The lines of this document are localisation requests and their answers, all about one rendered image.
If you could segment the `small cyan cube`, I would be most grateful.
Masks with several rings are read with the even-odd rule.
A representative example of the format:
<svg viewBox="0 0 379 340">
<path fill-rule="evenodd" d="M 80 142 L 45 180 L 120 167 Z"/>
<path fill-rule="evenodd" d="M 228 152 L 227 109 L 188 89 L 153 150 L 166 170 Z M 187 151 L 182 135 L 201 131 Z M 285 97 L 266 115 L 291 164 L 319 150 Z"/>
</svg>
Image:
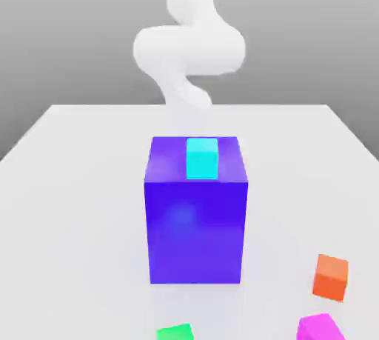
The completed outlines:
<svg viewBox="0 0 379 340">
<path fill-rule="evenodd" d="M 193 180 L 218 179 L 219 151 L 217 138 L 188 138 L 186 175 Z"/>
</svg>

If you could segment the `small orange cube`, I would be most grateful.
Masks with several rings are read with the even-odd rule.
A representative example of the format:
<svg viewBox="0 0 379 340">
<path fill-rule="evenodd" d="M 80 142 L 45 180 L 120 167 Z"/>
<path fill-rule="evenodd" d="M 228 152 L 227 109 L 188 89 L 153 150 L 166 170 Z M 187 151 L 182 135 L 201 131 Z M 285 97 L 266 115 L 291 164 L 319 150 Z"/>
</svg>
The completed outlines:
<svg viewBox="0 0 379 340">
<path fill-rule="evenodd" d="M 348 282 L 349 262 L 318 255 L 312 293 L 325 299 L 343 301 Z"/>
</svg>

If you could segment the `small green cube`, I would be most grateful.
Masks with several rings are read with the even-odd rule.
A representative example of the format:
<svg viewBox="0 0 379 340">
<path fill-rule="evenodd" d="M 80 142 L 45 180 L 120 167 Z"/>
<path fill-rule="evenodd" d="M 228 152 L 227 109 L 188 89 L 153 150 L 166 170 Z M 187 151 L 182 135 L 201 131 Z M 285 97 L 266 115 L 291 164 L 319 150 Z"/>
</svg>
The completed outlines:
<svg viewBox="0 0 379 340">
<path fill-rule="evenodd" d="M 156 331 L 156 340 L 195 340 L 190 324 L 179 324 Z"/>
</svg>

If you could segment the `large blue box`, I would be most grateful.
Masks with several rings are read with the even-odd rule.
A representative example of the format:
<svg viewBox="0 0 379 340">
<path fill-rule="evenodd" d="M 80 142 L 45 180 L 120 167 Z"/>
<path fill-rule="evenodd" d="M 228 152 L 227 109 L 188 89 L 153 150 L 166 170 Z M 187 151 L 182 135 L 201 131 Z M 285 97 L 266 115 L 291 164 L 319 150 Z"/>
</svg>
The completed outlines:
<svg viewBox="0 0 379 340">
<path fill-rule="evenodd" d="M 184 137 L 152 139 L 144 177 L 150 281 L 241 280 L 248 178 L 238 139 L 218 138 L 216 180 L 189 180 Z"/>
</svg>

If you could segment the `small magenta cube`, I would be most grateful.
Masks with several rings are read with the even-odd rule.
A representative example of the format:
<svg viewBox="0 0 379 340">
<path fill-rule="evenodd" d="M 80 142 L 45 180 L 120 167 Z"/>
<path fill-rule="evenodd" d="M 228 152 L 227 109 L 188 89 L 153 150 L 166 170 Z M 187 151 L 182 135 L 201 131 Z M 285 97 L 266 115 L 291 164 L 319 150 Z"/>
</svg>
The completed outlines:
<svg viewBox="0 0 379 340">
<path fill-rule="evenodd" d="M 298 324 L 296 340 L 346 340 L 327 313 L 302 317 Z"/>
</svg>

